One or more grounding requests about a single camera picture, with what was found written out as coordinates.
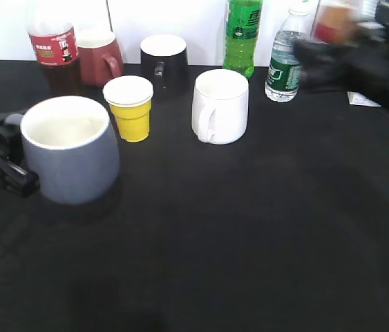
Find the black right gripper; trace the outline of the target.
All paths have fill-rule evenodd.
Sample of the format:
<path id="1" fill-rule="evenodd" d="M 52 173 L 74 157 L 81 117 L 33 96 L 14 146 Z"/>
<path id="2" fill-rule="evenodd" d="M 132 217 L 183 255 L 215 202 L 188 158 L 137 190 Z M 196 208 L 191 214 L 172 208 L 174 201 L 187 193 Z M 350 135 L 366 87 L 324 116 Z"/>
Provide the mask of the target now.
<path id="1" fill-rule="evenodd" d="M 389 25 L 360 28 L 345 44 L 298 39 L 293 51 L 302 66 L 302 89 L 360 93 L 389 111 Z"/>

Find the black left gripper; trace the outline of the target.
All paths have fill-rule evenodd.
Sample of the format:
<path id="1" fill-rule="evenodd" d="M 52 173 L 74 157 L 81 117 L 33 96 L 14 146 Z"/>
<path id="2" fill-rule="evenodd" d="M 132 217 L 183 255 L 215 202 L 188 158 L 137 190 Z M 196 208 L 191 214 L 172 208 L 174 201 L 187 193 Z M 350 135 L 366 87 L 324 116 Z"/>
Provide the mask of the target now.
<path id="1" fill-rule="evenodd" d="M 39 189 L 39 177 L 23 166 L 19 125 L 24 113 L 0 113 L 0 188 L 26 198 Z"/>

